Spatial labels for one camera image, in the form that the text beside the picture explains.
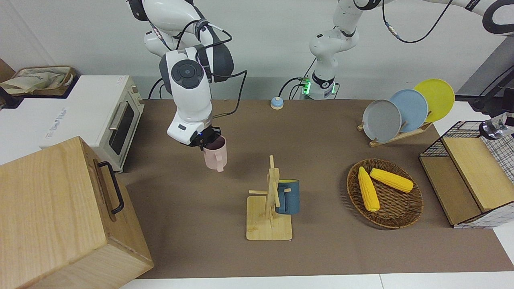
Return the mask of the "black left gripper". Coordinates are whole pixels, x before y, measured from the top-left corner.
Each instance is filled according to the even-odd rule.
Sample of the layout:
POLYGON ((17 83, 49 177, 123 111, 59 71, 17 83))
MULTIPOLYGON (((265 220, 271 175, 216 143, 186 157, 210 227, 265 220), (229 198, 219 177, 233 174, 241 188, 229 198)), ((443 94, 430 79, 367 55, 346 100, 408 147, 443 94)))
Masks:
POLYGON ((502 113, 499 117, 512 118, 514 114, 514 89, 505 88, 502 98, 502 113))

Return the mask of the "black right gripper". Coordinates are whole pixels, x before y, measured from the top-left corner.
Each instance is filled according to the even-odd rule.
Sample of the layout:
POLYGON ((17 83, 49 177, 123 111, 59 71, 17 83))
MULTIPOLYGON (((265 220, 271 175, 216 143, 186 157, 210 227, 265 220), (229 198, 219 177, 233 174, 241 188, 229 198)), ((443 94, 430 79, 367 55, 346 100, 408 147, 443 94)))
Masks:
POLYGON ((190 138, 191 143, 188 144, 190 147, 200 147, 203 150, 208 144, 213 143, 216 139, 221 136, 220 127, 208 126, 200 133, 196 130, 190 138))

